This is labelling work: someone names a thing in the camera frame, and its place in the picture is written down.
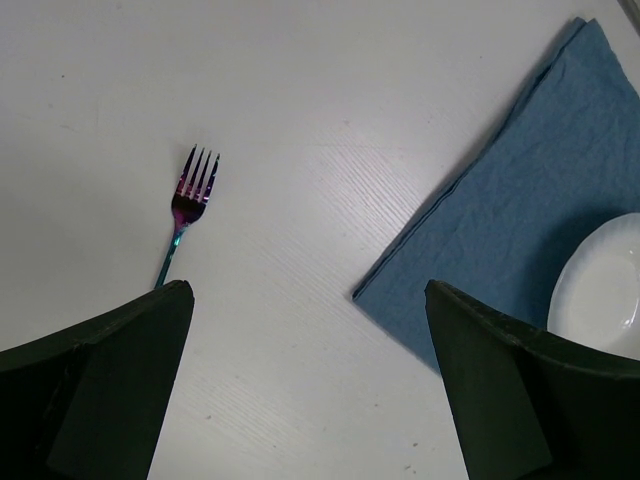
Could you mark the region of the white blue-rimmed plate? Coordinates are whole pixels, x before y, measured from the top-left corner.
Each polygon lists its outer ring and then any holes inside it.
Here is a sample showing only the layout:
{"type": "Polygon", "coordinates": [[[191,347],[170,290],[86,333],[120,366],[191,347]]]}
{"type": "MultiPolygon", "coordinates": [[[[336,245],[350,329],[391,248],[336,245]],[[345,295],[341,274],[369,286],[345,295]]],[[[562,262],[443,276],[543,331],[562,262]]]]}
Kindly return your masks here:
{"type": "Polygon", "coordinates": [[[639,215],[591,233],[565,264],[552,293],[547,330],[606,353],[639,358],[639,215]]]}

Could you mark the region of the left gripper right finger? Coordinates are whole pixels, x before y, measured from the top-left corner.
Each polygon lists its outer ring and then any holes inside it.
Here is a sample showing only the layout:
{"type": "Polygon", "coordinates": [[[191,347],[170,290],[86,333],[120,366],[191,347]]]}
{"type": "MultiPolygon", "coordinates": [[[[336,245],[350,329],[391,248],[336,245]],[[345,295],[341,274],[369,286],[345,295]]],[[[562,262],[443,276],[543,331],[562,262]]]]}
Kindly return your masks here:
{"type": "Polygon", "coordinates": [[[426,313],[471,479],[636,479],[639,363],[432,280],[426,313]]]}

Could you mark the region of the blue cloth napkin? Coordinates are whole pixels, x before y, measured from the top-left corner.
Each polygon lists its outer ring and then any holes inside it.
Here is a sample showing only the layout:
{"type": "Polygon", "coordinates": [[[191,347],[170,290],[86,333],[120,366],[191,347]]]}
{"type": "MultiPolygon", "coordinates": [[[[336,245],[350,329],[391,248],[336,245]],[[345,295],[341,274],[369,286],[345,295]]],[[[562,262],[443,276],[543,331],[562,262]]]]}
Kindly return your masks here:
{"type": "Polygon", "coordinates": [[[536,327],[578,245],[639,208],[639,96],[596,20],[556,37],[478,156],[412,217],[354,303],[430,368],[441,280],[536,327]]]}

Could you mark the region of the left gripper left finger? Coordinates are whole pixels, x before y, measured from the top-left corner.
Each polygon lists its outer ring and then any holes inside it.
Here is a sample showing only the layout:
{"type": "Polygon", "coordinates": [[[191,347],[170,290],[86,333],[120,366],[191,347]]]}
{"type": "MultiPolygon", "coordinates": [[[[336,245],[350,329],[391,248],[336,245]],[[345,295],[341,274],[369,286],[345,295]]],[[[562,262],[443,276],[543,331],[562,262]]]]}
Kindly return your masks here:
{"type": "Polygon", "coordinates": [[[147,478],[194,304],[172,281],[2,351],[2,478],[147,478]]]}

